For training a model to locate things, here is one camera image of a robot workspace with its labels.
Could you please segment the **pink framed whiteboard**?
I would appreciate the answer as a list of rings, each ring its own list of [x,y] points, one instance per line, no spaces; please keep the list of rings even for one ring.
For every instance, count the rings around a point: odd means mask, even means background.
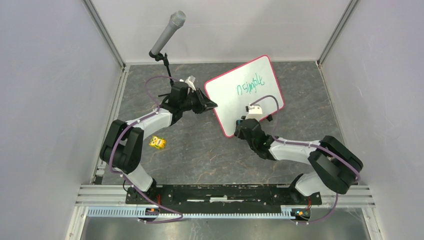
[[[246,106],[260,100],[264,120],[285,106],[285,100],[268,55],[262,55],[204,84],[206,95],[217,104],[214,108],[218,123],[225,137],[232,138],[236,121],[247,115]]]

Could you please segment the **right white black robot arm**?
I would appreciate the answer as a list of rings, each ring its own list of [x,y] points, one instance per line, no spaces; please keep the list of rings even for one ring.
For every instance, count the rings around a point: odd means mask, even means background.
[[[362,161],[335,137],[322,140],[293,141],[266,134],[256,119],[236,121],[234,135],[245,140],[260,158],[308,164],[313,172],[301,174],[289,189],[289,199],[302,204],[314,193],[330,190],[344,195],[360,180]]]

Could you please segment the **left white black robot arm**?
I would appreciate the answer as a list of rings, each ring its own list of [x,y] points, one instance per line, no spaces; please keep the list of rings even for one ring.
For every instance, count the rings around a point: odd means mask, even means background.
[[[151,204],[157,198],[157,190],[152,187],[154,179],[141,165],[143,141],[175,124],[186,111],[202,114],[217,106],[200,88],[192,88],[182,81],[175,82],[170,93],[151,113],[129,122],[114,120],[101,146],[99,158],[108,163],[113,173],[122,174],[138,189],[140,200]]]

